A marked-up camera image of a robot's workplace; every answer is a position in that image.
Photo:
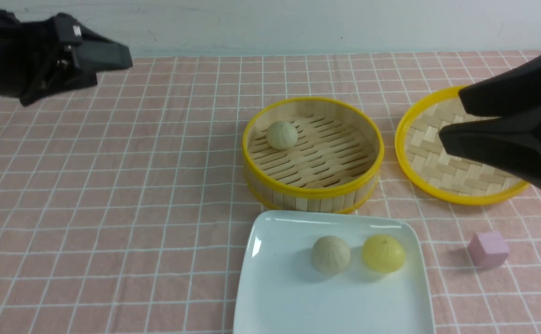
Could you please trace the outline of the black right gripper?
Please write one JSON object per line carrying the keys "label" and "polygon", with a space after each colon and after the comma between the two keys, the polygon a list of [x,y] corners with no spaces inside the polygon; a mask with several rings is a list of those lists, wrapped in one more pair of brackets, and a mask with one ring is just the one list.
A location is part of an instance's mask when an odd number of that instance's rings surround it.
{"label": "black right gripper", "polygon": [[446,153],[478,161],[541,190],[541,55],[458,92],[472,116],[499,117],[447,125]]}

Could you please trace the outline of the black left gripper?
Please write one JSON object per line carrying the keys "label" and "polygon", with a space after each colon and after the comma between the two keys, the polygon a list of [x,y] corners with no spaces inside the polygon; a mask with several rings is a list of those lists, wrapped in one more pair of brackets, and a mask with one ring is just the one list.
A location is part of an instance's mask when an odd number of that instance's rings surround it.
{"label": "black left gripper", "polygon": [[133,67],[130,49],[58,13],[22,22],[0,9],[0,96],[27,107],[94,87],[99,72]]}

